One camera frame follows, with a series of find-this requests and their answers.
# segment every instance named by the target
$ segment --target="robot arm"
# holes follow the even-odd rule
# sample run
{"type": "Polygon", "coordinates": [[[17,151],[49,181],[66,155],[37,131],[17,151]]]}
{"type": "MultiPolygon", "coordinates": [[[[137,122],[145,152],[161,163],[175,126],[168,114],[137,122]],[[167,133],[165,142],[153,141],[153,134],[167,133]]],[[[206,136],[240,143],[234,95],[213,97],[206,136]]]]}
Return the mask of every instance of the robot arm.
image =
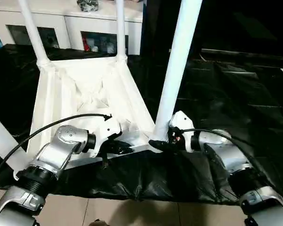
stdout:
{"type": "MultiPolygon", "coordinates": [[[[250,163],[244,153],[231,141],[208,132],[186,132],[182,129],[193,128],[192,121],[183,113],[177,112],[170,121],[169,142],[181,143],[188,152],[201,150],[214,162],[219,163],[228,175],[228,182],[239,198],[239,204],[248,218],[247,226],[283,226],[283,197],[270,185],[250,163]]],[[[224,130],[216,130],[231,137],[224,130]]]]}
{"type": "Polygon", "coordinates": [[[109,141],[115,151],[127,153],[131,150],[124,142],[111,141],[121,135],[119,123],[110,118],[94,133],[73,126],[61,126],[52,141],[46,144],[27,165],[17,174],[19,180],[6,191],[0,199],[0,226],[37,226],[33,216],[37,216],[45,205],[45,199],[55,187],[61,173],[70,161],[71,155],[90,150],[93,157],[100,152],[100,147],[109,141]]]}

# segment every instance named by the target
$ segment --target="black plastic sheet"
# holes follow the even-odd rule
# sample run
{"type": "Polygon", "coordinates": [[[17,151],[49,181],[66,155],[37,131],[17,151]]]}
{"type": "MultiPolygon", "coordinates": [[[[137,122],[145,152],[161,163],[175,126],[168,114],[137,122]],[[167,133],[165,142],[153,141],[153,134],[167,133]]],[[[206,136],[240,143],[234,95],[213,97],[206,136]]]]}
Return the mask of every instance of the black plastic sheet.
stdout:
{"type": "MultiPolygon", "coordinates": [[[[102,57],[78,50],[48,49],[51,60],[102,57]]],[[[0,50],[0,120],[20,140],[27,136],[39,77],[31,47],[0,50]]],[[[128,66],[155,119],[166,64],[129,56],[128,66]]],[[[251,143],[245,154],[283,195],[283,72],[280,69],[204,61],[187,63],[175,111],[196,128],[225,129],[251,143]]],[[[12,184],[11,169],[0,187],[12,184]]],[[[66,170],[55,194],[111,199],[154,199],[235,204],[223,171],[201,153],[144,151],[66,170]]]]}

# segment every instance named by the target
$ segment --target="floor tile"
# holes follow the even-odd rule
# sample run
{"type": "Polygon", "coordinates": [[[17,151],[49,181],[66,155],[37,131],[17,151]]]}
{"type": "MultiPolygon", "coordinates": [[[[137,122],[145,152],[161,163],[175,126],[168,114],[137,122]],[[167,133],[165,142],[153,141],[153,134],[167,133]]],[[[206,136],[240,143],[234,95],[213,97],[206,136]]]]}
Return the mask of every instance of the floor tile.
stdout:
{"type": "Polygon", "coordinates": [[[179,203],[181,226],[245,226],[238,206],[179,203]]]}
{"type": "Polygon", "coordinates": [[[110,226],[179,226],[175,202],[90,199],[84,226],[96,219],[110,226]]]}
{"type": "Polygon", "coordinates": [[[87,202],[75,196],[49,195],[37,222],[41,226],[82,226],[87,202]]]}

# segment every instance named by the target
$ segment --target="object on cabinet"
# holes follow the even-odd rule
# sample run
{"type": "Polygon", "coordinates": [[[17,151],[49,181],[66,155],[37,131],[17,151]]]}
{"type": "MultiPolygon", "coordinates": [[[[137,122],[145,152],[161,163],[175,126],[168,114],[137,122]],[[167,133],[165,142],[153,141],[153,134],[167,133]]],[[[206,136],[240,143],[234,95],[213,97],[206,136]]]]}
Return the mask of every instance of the object on cabinet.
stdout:
{"type": "MultiPolygon", "coordinates": [[[[18,45],[31,45],[25,26],[7,25],[11,36],[18,45]]],[[[41,40],[45,47],[59,48],[55,30],[48,27],[38,27],[41,40]]]]}
{"type": "MultiPolygon", "coordinates": [[[[100,53],[117,53],[117,35],[97,32],[81,32],[84,50],[100,53]]],[[[128,35],[125,35],[125,49],[128,54],[128,35]]]]}
{"type": "Polygon", "coordinates": [[[99,10],[99,0],[77,0],[76,3],[83,12],[93,12],[99,10]]]}

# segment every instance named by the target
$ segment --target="white frame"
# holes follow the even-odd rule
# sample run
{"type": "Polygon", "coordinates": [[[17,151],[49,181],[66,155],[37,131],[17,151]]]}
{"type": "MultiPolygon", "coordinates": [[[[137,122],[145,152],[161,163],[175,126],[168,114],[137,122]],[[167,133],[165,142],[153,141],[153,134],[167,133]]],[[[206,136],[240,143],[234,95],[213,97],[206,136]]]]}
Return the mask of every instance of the white frame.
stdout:
{"type": "MultiPolygon", "coordinates": [[[[64,16],[33,13],[36,26],[53,28],[60,48],[71,48],[64,16]]],[[[15,44],[7,25],[25,26],[20,12],[0,11],[0,40],[3,45],[15,44]]]]}
{"type": "MultiPolygon", "coordinates": [[[[32,42],[35,54],[37,56],[37,65],[40,67],[41,71],[44,72],[44,69],[46,69],[50,71],[50,73],[52,73],[54,71],[52,70],[53,68],[51,67],[51,62],[46,56],[46,52],[44,50],[42,41],[40,39],[40,35],[38,33],[37,27],[34,24],[34,20],[30,12],[29,6],[27,4],[27,1],[18,0],[18,2],[20,4],[22,14],[25,18],[26,28],[30,40],[32,42]]],[[[124,0],[116,0],[116,2],[117,2],[116,60],[119,63],[119,65],[123,65],[127,59],[125,55],[124,0]]],[[[172,51],[166,72],[166,79],[159,104],[155,130],[152,135],[152,139],[154,140],[167,140],[167,129],[168,129],[169,121],[173,115],[174,106],[176,103],[186,60],[191,47],[191,41],[193,39],[201,3],[202,0],[182,0],[178,21],[176,25],[174,40],[172,44],[172,51]]],[[[132,77],[130,77],[130,79],[129,77],[127,77],[126,81],[130,84],[133,84],[132,88],[136,89],[136,93],[139,93],[132,77]]],[[[4,129],[2,128],[4,127],[3,125],[0,124],[0,129],[3,131],[4,129]]],[[[0,156],[4,156],[4,154],[6,154],[7,145],[4,145],[5,143],[15,144],[15,140],[6,130],[4,130],[4,132],[0,134],[0,156]]],[[[149,150],[149,149],[155,152],[159,152],[159,150],[151,147],[150,145],[146,145],[143,148],[143,150],[149,150]]],[[[22,162],[23,159],[19,158],[19,156],[17,155],[12,155],[9,161],[22,162]]]]}
{"type": "MultiPolygon", "coordinates": [[[[86,17],[65,16],[68,35],[73,49],[84,50],[82,32],[117,34],[117,21],[86,17]]],[[[125,21],[125,35],[128,35],[128,54],[139,55],[141,48],[142,23],[125,21]]]]}

